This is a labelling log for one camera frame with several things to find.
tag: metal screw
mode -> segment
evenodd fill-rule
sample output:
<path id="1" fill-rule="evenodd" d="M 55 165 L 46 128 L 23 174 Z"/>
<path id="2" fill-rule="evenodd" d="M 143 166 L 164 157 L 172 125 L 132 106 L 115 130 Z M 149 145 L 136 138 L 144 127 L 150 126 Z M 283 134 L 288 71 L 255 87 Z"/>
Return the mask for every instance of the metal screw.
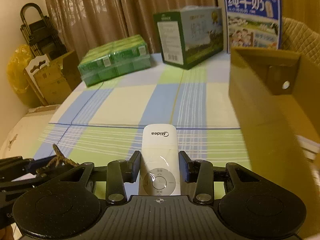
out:
<path id="1" fill-rule="evenodd" d="M 124 196 L 119 193 L 113 193 L 108 197 L 108 199 L 117 202 L 123 200 Z"/>
<path id="2" fill-rule="evenodd" d="M 206 194 L 206 193 L 201 193 L 201 194 L 198 194 L 196 196 L 196 199 L 201 201 L 201 202 L 204 202 L 204 201 L 211 200 L 211 196 L 209 194 Z"/>

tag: beige curtain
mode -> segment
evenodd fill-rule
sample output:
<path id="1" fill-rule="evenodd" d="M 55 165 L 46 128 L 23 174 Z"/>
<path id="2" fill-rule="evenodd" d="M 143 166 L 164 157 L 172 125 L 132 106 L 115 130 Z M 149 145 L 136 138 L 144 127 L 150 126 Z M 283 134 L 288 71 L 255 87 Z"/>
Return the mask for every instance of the beige curtain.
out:
<path id="1" fill-rule="evenodd" d="M 159 51 L 153 13 L 216 0 L 46 0 L 49 16 L 68 50 L 79 58 L 96 46 L 141 34 L 151 53 Z"/>

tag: green package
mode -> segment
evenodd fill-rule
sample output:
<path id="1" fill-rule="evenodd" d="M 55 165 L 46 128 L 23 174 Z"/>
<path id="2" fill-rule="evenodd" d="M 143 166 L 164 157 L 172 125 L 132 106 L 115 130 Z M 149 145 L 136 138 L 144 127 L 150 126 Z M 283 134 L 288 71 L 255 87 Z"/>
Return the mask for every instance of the green package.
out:
<path id="1" fill-rule="evenodd" d="M 78 69 L 85 84 L 91 86 L 150 66 L 147 44 L 135 35 L 89 50 Z"/>

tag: printed illustration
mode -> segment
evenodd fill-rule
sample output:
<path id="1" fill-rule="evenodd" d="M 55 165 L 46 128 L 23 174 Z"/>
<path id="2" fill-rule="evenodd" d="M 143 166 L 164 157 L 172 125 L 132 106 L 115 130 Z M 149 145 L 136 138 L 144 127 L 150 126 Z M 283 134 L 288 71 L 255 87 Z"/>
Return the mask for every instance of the printed illustration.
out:
<path id="1" fill-rule="evenodd" d="M 223 48 L 221 10 L 195 10 L 186 14 L 183 24 L 187 61 L 192 62 L 203 55 Z"/>

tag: white remote control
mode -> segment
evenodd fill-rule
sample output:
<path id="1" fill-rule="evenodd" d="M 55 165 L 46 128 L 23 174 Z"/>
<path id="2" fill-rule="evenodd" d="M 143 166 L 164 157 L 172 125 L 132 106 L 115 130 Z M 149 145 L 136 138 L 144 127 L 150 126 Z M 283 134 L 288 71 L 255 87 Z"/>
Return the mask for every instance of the white remote control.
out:
<path id="1" fill-rule="evenodd" d="M 180 195 L 177 130 L 147 125 L 142 134 L 139 195 Z"/>

